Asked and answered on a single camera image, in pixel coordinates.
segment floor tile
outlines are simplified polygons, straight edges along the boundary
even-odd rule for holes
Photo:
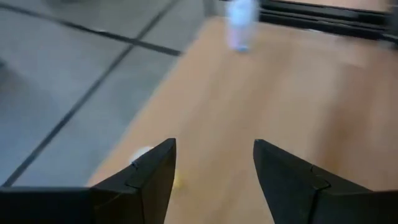
[[[0,183],[125,44],[0,10]]]
[[[135,37],[170,0],[0,0],[96,30]]]
[[[85,185],[174,61],[169,55],[133,49],[16,185]]]
[[[202,0],[181,0],[144,37],[144,41],[184,50],[195,38],[205,19]]]

